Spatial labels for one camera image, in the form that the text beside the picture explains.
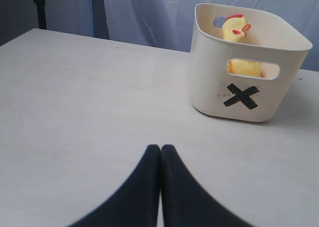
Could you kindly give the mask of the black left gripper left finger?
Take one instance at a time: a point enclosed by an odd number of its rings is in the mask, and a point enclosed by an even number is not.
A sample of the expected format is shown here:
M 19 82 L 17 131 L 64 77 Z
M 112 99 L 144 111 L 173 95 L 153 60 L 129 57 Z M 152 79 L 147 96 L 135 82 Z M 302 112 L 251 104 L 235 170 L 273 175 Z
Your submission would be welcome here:
M 72 227 L 155 227 L 160 197 L 160 148 L 148 145 L 120 188 Z

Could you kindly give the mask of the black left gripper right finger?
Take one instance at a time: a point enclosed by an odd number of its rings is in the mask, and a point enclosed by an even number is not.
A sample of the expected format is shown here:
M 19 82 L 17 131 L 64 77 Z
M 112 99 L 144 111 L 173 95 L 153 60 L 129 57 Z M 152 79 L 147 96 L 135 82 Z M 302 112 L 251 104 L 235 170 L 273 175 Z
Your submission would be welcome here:
M 250 227 L 216 201 L 192 176 L 176 148 L 161 148 L 161 202 L 165 227 Z

